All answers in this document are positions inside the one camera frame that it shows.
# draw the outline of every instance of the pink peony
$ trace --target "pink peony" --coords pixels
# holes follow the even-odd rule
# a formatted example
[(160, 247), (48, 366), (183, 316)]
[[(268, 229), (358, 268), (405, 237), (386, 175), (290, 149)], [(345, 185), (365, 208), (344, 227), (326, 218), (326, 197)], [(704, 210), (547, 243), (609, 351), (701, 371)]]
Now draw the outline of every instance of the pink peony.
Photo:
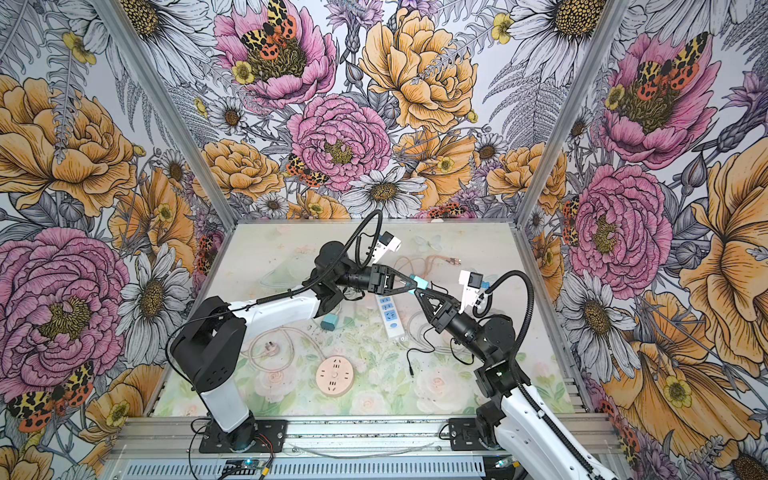
[(257, 113), (308, 101), (330, 90), (336, 79), (337, 53), (331, 34), (323, 37), (306, 7), (299, 13), (288, 0), (286, 6), (296, 20), (296, 37), (273, 60), (264, 60), (258, 53), (249, 55), (240, 40), (249, 31), (263, 30), (266, 7), (259, 13), (248, 7), (244, 17), (233, 11), (232, 17), (214, 19), (216, 48), (223, 52), (219, 63), (233, 70), (233, 84), (246, 89), (246, 107)]
[(123, 350), (115, 335), (128, 268), (80, 230), (48, 228), (0, 247), (0, 393), (61, 385), (92, 361), (96, 375)]
[(698, 59), (699, 71), (681, 90), (659, 88), (650, 99), (637, 96), (641, 83), (637, 67), (644, 61), (663, 65), (683, 50), (685, 44), (672, 45), (670, 37), (659, 43), (642, 34), (619, 61), (619, 71), (608, 79), (611, 91), (605, 110), (591, 129), (593, 140), (608, 151), (615, 151), (628, 162), (643, 162), (651, 170), (666, 167), (679, 157), (707, 129), (716, 108), (707, 108), (712, 97), (720, 62), (710, 65), (712, 35)]
[(379, 114), (337, 94), (315, 98), (287, 127), (293, 153), (307, 168), (328, 175), (331, 190), (347, 191), (351, 180), (389, 162), (389, 136)]
[(579, 197), (574, 270), (600, 277), (616, 298), (639, 295), (670, 252), (672, 226), (663, 212), (656, 177), (638, 165), (599, 167)]

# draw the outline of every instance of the daisy center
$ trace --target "daisy center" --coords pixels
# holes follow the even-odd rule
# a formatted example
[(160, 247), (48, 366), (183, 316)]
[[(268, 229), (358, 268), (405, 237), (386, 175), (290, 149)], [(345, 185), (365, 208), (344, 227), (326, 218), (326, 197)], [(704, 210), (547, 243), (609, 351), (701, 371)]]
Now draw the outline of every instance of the daisy center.
[(85, 300), (76, 296), (63, 303), (54, 303), (48, 309), (51, 310), (51, 321), (40, 325), (38, 331), (49, 339), (54, 339), (59, 333), (67, 333), (71, 339), (79, 339), (93, 314)]
[(571, 136), (572, 137), (579, 137), (581, 134), (584, 133), (584, 129), (587, 127), (587, 125), (584, 123), (583, 120), (580, 118), (577, 119), (573, 126), (571, 127)]
[(165, 289), (159, 280), (150, 280), (141, 294), (139, 307), (145, 318), (153, 319), (163, 309)]
[(768, 471), (763, 464), (746, 454), (739, 454), (731, 464), (736, 474), (743, 480), (768, 480)]
[(395, 184), (374, 185), (371, 188), (371, 197), (379, 202), (388, 202), (397, 195), (397, 186)]
[(240, 114), (237, 110), (227, 110), (224, 112), (224, 121), (234, 127), (240, 123)]
[(336, 165), (346, 165), (352, 161), (352, 149), (347, 147), (341, 139), (331, 145), (326, 142), (325, 150), (331, 156), (331, 163)]
[(584, 319), (598, 335), (605, 335), (611, 331), (611, 319), (605, 312), (605, 308), (594, 300), (587, 300), (584, 305)]
[(270, 78), (280, 78), (283, 75), (292, 75), (301, 78), (306, 67), (306, 53), (299, 46), (296, 38), (286, 41), (284, 47), (280, 47), (277, 58), (264, 60), (261, 55), (253, 53), (248, 57), (251, 64), (251, 72), (257, 80), (267, 81)]
[(591, 35), (598, 26), (606, 0), (564, 0), (559, 2), (554, 26), (566, 35)]
[(605, 215), (598, 218), (598, 231), (592, 236), (595, 248), (600, 253), (611, 253), (616, 246), (616, 225), (605, 221)]
[(181, 167), (181, 165), (172, 163), (168, 166), (168, 173), (170, 174), (171, 178), (178, 182), (181, 181), (181, 178), (184, 176), (184, 169)]
[(478, 154), (480, 155), (480, 160), (486, 161), (489, 158), (493, 158), (493, 156), (496, 155), (496, 147), (494, 147), (493, 145), (485, 145), (480, 149)]
[(146, 38), (157, 32), (160, 19), (148, 0), (120, 0), (120, 3), (140, 36)]

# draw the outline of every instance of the yellow flower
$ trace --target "yellow flower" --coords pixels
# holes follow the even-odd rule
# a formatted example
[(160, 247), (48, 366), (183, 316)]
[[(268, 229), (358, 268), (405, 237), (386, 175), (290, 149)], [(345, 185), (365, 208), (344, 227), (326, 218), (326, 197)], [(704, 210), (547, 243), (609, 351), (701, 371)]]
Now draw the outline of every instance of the yellow flower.
[(605, 107), (608, 110), (616, 110), (622, 98), (624, 98), (624, 86), (618, 84), (608, 92), (608, 96), (605, 99)]
[[(739, 455), (737, 441), (757, 438), (760, 423), (750, 420), (752, 411), (726, 392), (733, 386), (720, 365), (707, 362), (712, 342), (705, 325), (672, 293), (646, 291), (638, 298), (638, 317), (644, 328), (625, 332), (640, 359), (633, 379), (619, 370), (620, 379), (603, 384), (619, 413), (635, 427), (659, 442), (670, 431), (675, 455), (689, 455), (722, 435), (725, 449), (715, 460), (724, 467)], [(682, 322), (678, 329), (670, 320)], [(734, 381), (740, 391), (747, 385)]]
[(136, 187), (134, 146), (96, 98), (77, 91), (73, 130), (59, 162), (51, 97), (60, 93), (40, 78), (28, 78), (22, 87), (0, 75), (0, 192), (25, 194), (15, 205), (22, 209), (47, 189), (64, 191), (83, 203), (87, 216), (96, 217), (112, 207), (116, 195)]
[(247, 61), (236, 61), (235, 66), (232, 67), (232, 74), (239, 84), (252, 84), (256, 80), (253, 76), (253, 67)]
[(444, 133), (472, 109), (477, 64), (472, 65), (469, 55), (437, 73), (425, 72), (452, 46), (453, 34), (435, 30), (432, 20), (418, 10), (408, 13), (401, 8), (394, 33), (381, 22), (368, 30), (359, 66), (376, 80), (371, 90), (391, 91), (397, 98), (401, 127)]
[(480, 156), (475, 151), (475, 137), (469, 135), (457, 138), (446, 135), (442, 140), (431, 131), (417, 131), (405, 134), (392, 147), (396, 153), (409, 161), (418, 161), (413, 177), (426, 179), (426, 190), (419, 192), (422, 209), (447, 202), (461, 190), (461, 182), (469, 184), (472, 179), (472, 165), (480, 166)]
[(723, 362), (760, 374), (768, 361), (768, 138), (709, 173), (709, 207), (692, 204), (714, 235), (694, 270), (680, 271), (690, 305), (704, 314), (707, 338)]
[[(544, 142), (541, 142), (531, 148), (521, 147), (517, 151), (510, 151), (506, 155), (502, 155), (499, 158), (502, 168), (491, 170), (486, 177), (488, 193), (491, 195), (503, 194), (505, 197), (510, 197), (517, 192), (525, 192), (541, 161), (544, 147)], [(561, 151), (538, 199), (539, 205), (547, 212), (547, 215), (552, 215), (557, 211), (560, 200), (565, 196), (567, 160), (565, 153)]]
[(328, 195), (320, 195), (314, 190), (306, 192), (306, 198), (299, 195), (299, 205), (312, 217), (322, 220), (330, 218), (351, 218), (349, 213), (339, 201)]
[(109, 390), (86, 408), (85, 416), (94, 424), (81, 430), (80, 438), (100, 442), (117, 434), (129, 417), (142, 416), (162, 376), (159, 365), (139, 365), (122, 372)]
[(507, 30), (509, 30), (509, 27), (511, 27), (513, 23), (515, 23), (515, 21), (512, 20), (512, 15), (508, 13), (497, 13), (493, 18), (493, 29), (491, 30), (493, 39), (498, 40), (498, 43), (502, 45), (507, 43), (511, 38)]
[(194, 106), (197, 109), (197, 111), (200, 112), (201, 115), (203, 115), (205, 118), (208, 118), (208, 107), (205, 106), (205, 103), (203, 103), (202, 98), (195, 97)]
[[(244, 141), (237, 143), (224, 139), (205, 144), (203, 158), (227, 198), (235, 192), (258, 200), (264, 194), (285, 187), (279, 172), (280, 164)], [(204, 195), (197, 178), (192, 187), (197, 195)]]
[(176, 248), (176, 260), (181, 260), (190, 272), (194, 268), (195, 249), (192, 210), (186, 200), (174, 193), (168, 177), (155, 168), (151, 180), (144, 174), (141, 192), (123, 195), (109, 218), (112, 246), (131, 253), (147, 247), (150, 261), (160, 252), (163, 243)]
[(19, 455), (10, 445), (0, 447), (0, 477), (7, 480), (51, 480), (53, 454), (32, 447)]
[(534, 258), (552, 302), (558, 299), (563, 288), (564, 262), (561, 247), (561, 238), (551, 233), (546, 238), (542, 233), (533, 239)]
[(67, 45), (67, 48), (72, 50), (72, 56), (74, 56), (77, 61), (80, 63), (88, 62), (91, 65), (96, 65), (96, 55), (85, 49), (82, 37), (78, 37), (73, 32), (67, 31), (61, 36), (61, 40), (64, 40), (64, 45)]
[(672, 375), (667, 377), (667, 384), (664, 386), (664, 398), (679, 409), (689, 408), (693, 404), (688, 382)]

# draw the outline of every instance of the fern leaf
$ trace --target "fern leaf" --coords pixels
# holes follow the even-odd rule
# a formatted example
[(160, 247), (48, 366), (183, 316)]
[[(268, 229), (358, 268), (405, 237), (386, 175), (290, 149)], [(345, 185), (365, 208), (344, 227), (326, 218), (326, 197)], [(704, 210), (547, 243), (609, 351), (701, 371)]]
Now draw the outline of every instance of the fern leaf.
[(149, 97), (143, 91), (141, 92), (141, 113), (144, 114), (144, 129), (147, 131), (149, 141), (154, 143), (152, 139), (152, 104), (149, 103)]
[(480, 5), (479, 8), (483, 8), (489, 2), (490, 0), (445, 0), (442, 3), (442, 6), (438, 7), (437, 9), (437, 13), (435, 14), (435, 23), (439, 25), (440, 17), (443, 15), (445, 16), (445, 18), (442, 20), (443, 25), (450, 22), (451, 17), (454, 15), (456, 17), (455, 22), (458, 22), (462, 16), (462, 12), (465, 12), (465, 16), (462, 18), (462, 20), (466, 21), (472, 15), (477, 5)]
[(133, 80), (128, 79), (128, 93), (125, 98), (125, 103), (128, 107), (128, 125), (131, 126), (131, 130), (134, 130), (134, 114), (136, 113), (136, 105), (138, 105), (141, 99), (141, 87), (135, 84)]
[(21, 74), (25, 64), (31, 64), (41, 55), (40, 44), (45, 36), (40, 15), (32, 8), (31, 0), (5, 0), (3, 19), (0, 21), (0, 69), (20, 78), (12, 64), (19, 66)]

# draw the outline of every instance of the floral wallpaper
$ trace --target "floral wallpaper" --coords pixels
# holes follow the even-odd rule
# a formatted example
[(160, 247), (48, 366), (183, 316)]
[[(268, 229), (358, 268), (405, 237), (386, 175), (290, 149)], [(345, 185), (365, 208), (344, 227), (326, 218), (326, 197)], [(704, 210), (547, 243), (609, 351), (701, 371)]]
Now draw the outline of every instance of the floral wallpaper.
[[(66, 15), (122, 78), (89, 1)], [(236, 215), (271, 220), (514, 217), (605, 1), (121, 4)]]
[(10, 0), (0, 14), (8, 478), (101, 474), (126, 418), (150, 406), (162, 347), (224, 240), (189, 164), (84, 7)]
[(768, 478), (766, 24), (634, 2), (525, 225), (638, 479)]

